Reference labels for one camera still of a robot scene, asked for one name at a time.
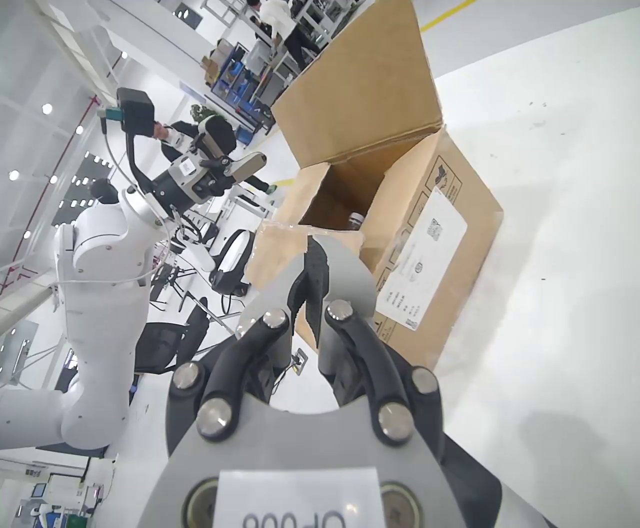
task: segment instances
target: person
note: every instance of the person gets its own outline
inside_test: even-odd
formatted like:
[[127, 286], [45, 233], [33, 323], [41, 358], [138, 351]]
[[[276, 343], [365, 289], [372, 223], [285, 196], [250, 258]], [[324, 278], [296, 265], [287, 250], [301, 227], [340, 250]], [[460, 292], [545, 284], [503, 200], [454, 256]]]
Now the person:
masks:
[[[235, 150], [236, 135], [232, 126], [222, 116], [216, 115], [207, 121], [207, 132], [213, 137], [226, 156]], [[154, 124], [154, 138], [160, 140], [160, 149], [164, 157], [171, 162], [174, 162], [187, 152], [191, 140], [197, 135], [198, 126], [185, 121], [177, 121], [171, 126], [163, 125], [157, 121]], [[278, 188], [276, 185], [269, 185], [263, 182], [256, 176], [249, 176], [244, 181], [267, 195], [272, 194]]]
[[247, 0], [247, 3], [260, 14], [260, 19], [265, 24], [272, 27], [271, 39], [275, 49], [278, 49], [280, 42], [284, 42], [284, 47], [287, 48], [302, 73], [307, 67], [302, 48], [306, 48], [316, 55], [320, 53], [320, 48], [291, 18], [289, 4], [285, 0], [264, 0], [264, 2]]

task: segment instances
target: silver screw head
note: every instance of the silver screw head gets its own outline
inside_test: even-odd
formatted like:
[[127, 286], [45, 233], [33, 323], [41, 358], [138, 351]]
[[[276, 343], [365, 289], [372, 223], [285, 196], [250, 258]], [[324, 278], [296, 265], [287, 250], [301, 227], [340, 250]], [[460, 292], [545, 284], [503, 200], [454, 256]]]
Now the silver screw head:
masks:
[[336, 321], [345, 321], [353, 315], [351, 303], [342, 299], [331, 301], [326, 308], [327, 313]]
[[193, 387], [199, 375], [198, 366], [193, 362], [183, 363], [173, 373], [173, 384], [177, 388]]
[[438, 390], [438, 380], [429, 369], [424, 367], [413, 369], [411, 381], [420, 394], [430, 394]]
[[406, 442], [413, 433], [413, 416], [401, 403], [384, 404], [378, 412], [378, 423], [384, 435], [395, 442]]
[[249, 320], [246, 324], [239, 324], [236, 326], [236, 338], [240, 339], [244, 334], [246, 334], [247, 330], [253, 326], [255, 323], [255, 319]]
[[284, 310], [281, 310], [280, 308], [274, 308], [273, 310], [265, 312], [262, 316], [262, 320], [269, 328], [275, 330], [287, 322], [287, 314], [285, 314]]
[[231, 422], [231, 406], [222, 398], [211, 398], [202, 404], [196, 416], [200, 436], [216, 438]]

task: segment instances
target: shipping label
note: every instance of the shipping label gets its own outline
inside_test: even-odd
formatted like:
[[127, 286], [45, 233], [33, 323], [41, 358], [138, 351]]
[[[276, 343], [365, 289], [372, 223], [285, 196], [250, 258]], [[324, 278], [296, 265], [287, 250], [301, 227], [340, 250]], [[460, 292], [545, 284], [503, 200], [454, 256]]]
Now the shipping label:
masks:
[[[376, 311], [416, 330], [466, 232], [465, 219], [440, 187], [434, 186], [384, 281]], [[383, 326], [379, 325], [378, 335]]]

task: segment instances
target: office chair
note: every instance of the office chair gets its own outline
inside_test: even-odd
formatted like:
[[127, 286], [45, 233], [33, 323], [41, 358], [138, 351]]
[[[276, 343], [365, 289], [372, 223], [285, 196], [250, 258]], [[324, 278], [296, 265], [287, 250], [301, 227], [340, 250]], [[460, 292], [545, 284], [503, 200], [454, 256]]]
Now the office chair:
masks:
[[250, 285], [242, 282], [242, 279], [254, 240], [255, 233], [245, 229], [238, 229], [227, 239], [222, 251], [213, 257], [216, 269], [209, 275], [213, 291], [236, 297], [246, 295]]
[[[200, 302], [207, 306], [207, 298]], [[210, 320], [198, 305], [186, 324], [147, 323], [136, 344], [136, 374], [164, 374], [191, 361], [207, 335]], [[175, 357], [175, 365], [168, 366]]]

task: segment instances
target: yellow floor line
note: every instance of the yellow floor line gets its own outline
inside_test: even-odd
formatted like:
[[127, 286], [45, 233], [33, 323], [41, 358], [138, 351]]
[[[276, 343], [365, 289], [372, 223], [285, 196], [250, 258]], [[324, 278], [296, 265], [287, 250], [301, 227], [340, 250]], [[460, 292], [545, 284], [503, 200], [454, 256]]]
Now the yellow floor line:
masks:
[[427, 29], [431, 29], [433, 26], [437, 26], [443, 20], [447, 20], [450, 16], [455, 15], [459, 11], [462, 11], [465, 7], [469, 7], [475, 1], [476, 0], [465, 0], [461, 4], [458, 4], [457, 6], [451, 8], [449, 11], [446, 11], [443, 14], [441, 14], [437, 19], [434, 19], [428, 24], [425, 24], [422, 27], [420, 27], [420, 32], [422, 33], [424, 31], [427, 31]]

